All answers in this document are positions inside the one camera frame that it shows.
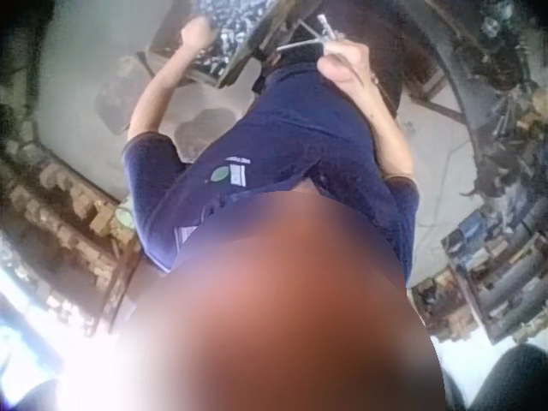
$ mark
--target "floor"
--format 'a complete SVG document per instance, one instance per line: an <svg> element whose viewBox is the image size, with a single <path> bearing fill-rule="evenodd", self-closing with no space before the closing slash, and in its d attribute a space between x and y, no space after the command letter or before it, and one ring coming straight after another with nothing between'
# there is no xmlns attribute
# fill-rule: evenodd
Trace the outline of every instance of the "floor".
<svg viewBox="0 0 548 411"><path fill-rule="evenodd" d="M103 190L127 194L121 154L125 139L114 135L93 108L99 88L116 72L118 59L145 50L171 0L59 1L45 40L36 118L40 138L49 148ZM250 86L258 75L250 65L241 80L221 92L194 85L178 90L163 131L176 137L182 158L196 157L251 104ZM437 103L456 108L449 88ZM399 120L417 163L421 203L417 219L416 258L411 286L445 266L440 241L480 200L461 193L473 188L476 171L467 130L459 123L414 105L403 96ZM191 138L189 145L183 140ZM437 344L440 360L454 374L468 399L510 342L492 347L476 331L467 342Z"/></svg>

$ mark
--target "navy blue shirt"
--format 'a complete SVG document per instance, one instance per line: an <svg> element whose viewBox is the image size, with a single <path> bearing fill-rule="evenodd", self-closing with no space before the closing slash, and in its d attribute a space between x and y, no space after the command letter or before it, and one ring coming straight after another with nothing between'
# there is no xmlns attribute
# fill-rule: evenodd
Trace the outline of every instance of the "navy blue shirt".
<svg viewBox="0 0 548 411"><path fill-rule="evenodd" d="M410 275L416 186L383 180L366 119L313 64L271 75L253 109L187 169L161 134L136 137L123 158L140 239L165 271L192 228L219 207L310 178L320 193L365 216L394 250L406 281Z"/></svg>

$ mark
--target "hand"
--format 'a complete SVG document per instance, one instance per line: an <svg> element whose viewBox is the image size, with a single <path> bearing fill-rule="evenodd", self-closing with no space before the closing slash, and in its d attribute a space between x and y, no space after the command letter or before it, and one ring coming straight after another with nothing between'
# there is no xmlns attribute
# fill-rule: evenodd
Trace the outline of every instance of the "hand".
<svg viewBox="0 0 548 411"><path fill-rule="evenodd" d="M181 30L181 37L183 47L198 54L215 41L217 33L211 28L207 17L198 16Z"/></svg>
<svg viewBox="0 0 548 411"><path fill-rule="evenodd" d="M319 72L354 101L378 93L372 82L369 48L349 40L330 41L318 61Z"/></svg>

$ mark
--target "green logo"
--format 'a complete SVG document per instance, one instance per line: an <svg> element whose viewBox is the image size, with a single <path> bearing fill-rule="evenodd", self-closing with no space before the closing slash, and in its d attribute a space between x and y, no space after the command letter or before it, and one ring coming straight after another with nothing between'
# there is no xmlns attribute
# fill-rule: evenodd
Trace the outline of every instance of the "green logo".
<svg viewBox="0 0 548 411"><path fill-rule="evenodd" d="M213 174L211 174L211 182L221 182L230 175L230 168L228 166L219 167Z"/></svg>

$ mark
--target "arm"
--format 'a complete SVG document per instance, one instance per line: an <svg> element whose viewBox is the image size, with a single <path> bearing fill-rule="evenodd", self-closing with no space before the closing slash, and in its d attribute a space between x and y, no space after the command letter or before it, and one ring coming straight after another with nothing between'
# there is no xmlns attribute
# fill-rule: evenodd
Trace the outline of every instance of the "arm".
<svg viewBox="0 0 548 411"><path fill-rule="evenodd" d="M157 132L173 92L200 50L215 39L205 17L190 21L181 31L183 45L156 74L141 95L129 125L128 140L146 132Z"/></svg>
<svg viewBox="0 0 548 411"><path fill-rule="evenodd" d="M414 160L400 127L372 82L369 49L351 41L330 42L319 71L347 94L372 127L379 167L385 178L414 178Z"/></svg>

